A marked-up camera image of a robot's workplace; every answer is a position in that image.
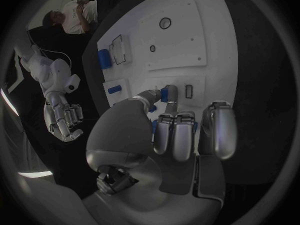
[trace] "white humanoid robot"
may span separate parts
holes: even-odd
[[[65,98],[66,93],[74,92],[80,83],[76,74],[71,74],[69,65],[62,59],[55,61],[42,56],[36,45],[27,39],[16,41],[14,50],[21,57],[22,66],[39,82],[46,98],[44,119],[47,129],[63,142],[79,138],[83,131],[70,129],[83,121],[82,108],[78,104],[70,105]]]

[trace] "dark hair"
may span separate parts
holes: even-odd
[[[42,20],[42,26],[46,29],[52,26],[53,21],[51,20],[50,14],[51,14],[52,10],[50,12],[48,12],[43,20]]]

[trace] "man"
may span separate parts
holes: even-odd
[[[62,12],[48,12],[42,24],[44,28],[60,24],[67,34],[94,33],[119,1],[72,0],[63,7]]]

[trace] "circular hole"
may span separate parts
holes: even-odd
[[[164,17],[162,20],[160,20],[159,26],[161,29],[167,29],[168,27],[171,26],[171,19]]]
[[[151,52],[155,52],[155,50],[156,50],[156,48],[155,48],[154,45],[150,46],[150,51],[151,51]]]

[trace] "light strip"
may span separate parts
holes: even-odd
[[[8,106],[10,106],[10,108],[15,112],[15,114],[17,114],[19,116],[19,114],[17,113],[17,110],[15,109],[15,107],[11,104],[11,102],[9,101],[8,97],[5,95],[5,93],[3,92],[2,88],[1,88],[1,94],[2,97],[4,98],[5,102],[8,104]]]
[[[50,176],[52,175],[52,172],[50,171],[41,171],[41,172],[18,172],[18,174],[27,177],[27,178],[31,178],[31,179],[35,179],[35,178],[40,178],[40,177],[45,177],[45,176]]]

